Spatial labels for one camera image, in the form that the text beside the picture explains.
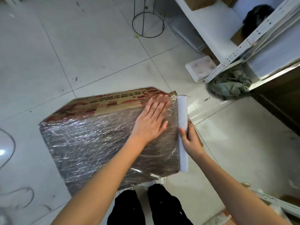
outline stretch film roll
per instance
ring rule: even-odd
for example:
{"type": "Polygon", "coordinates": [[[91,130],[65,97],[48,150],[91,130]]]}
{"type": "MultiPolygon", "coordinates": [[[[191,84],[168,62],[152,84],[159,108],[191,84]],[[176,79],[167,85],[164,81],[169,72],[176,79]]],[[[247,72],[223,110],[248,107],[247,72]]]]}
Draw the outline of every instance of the stretch film roll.
{"type": "MultiPolygon", "coordinates": [[[[183,128],[185,132],[188,129],[188,103],[185,95],[177,96],[178,107],[178,127],[183,128]]],[[[186,153],[181,137],[179,137],[179,164],[181,172],[188,172],[188,154],[186,153]]]]}

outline metal wire stand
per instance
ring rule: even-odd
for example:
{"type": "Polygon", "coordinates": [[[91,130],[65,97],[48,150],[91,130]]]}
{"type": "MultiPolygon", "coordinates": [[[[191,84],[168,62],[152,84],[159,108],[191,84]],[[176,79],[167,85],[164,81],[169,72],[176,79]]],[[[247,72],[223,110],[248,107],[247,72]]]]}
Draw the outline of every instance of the metal wire stand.
{"type": "Polygon", "coordinates": [[[155,38],[155,37],[159,36],[161,33],[163,33],[163,31],[164,31],[164,29],[165,29],[165,17],[166,17],[166,10],[167,10],[167,0],[165,0],[165,11],[164,11],[164,14],[163,14],[163,18],[162,18],[161,16],[159,16],[158,14],[155,14],[155,13],[154,13],[155,2],[156,2],[156,0],[154,0],[153,11],[150,12],[150,11],[146,11],[146,9],[148,9],[148,7],[146,7],[146,0],[144,0],[144,8],[143,8],[143,12],[140,12],[140,13],[138,13],[138,14],[136,15],[136,14],[135,14],[135,0],[134,0],[134,7],[133,7],[133,15],[134,15],[134,17],[133,17],[133,19],[132,19],[132,28],[133,28],[133,30],[134,30],[134,32],[135,32],[136,34],[138,34],[139,36],[142,36],[142,37],[144,37],[144,38],[155,38]],[[143,28],[142,28],[142,34],[138,33],[138,32],[135,30],[134,26],[133,26],[134,20],[137,19],[137,17],[138,17],[139,15],[141,15],[141,14],[143,14],[143,28]],[[161,32],[160,32],[158,35],[151,36],[151,37],[148,37],[148,36],[145,36],[145,35],[144,35],[145,14],[152,14],[152,15],[155,15],[155,16],[157,16],[157,17],[163,22],[161,32]]]}

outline black pants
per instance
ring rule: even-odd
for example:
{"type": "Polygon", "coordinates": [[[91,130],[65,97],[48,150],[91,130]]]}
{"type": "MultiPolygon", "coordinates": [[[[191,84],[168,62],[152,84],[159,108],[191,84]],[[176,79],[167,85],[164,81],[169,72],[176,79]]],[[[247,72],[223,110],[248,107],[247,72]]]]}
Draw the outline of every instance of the black pants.
{"type": "MultiPolygon", "coordinates": [[[[193,225],[177,197],[172,196],[162,185],[150,186],[148,198],[155,225],[193,225]]],[[[145,216],[135,190],[125,190],[116,197],[114,208],[107,219],[107,225],[115,224],[145,225],[145,216]]]]}

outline shelf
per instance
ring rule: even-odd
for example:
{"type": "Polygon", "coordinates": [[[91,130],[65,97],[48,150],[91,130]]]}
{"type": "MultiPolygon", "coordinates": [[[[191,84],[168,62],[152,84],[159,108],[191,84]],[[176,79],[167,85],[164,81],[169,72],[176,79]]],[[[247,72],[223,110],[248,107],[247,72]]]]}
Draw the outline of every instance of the shelf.
{"type": "Polygon", "coordinates": [[[237,49],[230,38],[242,26],[242,20],[221,0],[191,11],[184,0],[175,0],[205,43],[222,63],[237,49]]]}

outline hand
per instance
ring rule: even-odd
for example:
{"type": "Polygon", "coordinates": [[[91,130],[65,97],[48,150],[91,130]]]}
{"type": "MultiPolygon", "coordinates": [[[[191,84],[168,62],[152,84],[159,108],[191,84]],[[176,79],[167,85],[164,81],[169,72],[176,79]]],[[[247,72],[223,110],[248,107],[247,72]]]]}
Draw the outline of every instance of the hand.
{"type": "Polygon", "coordinates": [[[143,112],[137,118],[130,138],[134,138],[144,147],[152,140],[155,140],[167,129],[167,121],[162,126],[160,125],[170,105],[171,103],[168,101],[167,95],[159,95],[155,102],[151,98],[143,112]]]}
{"type": "Polygon", "coordinates": [[[179,128],[179,135],[182,139],[182,144],[186,152],[193,158],[194,155],[203,155],[205,151],[202,147],[199,136],[196,133],[195,127],[192,122],[189,120],[187,123],[187,134],[183,128],[179,128]]]}

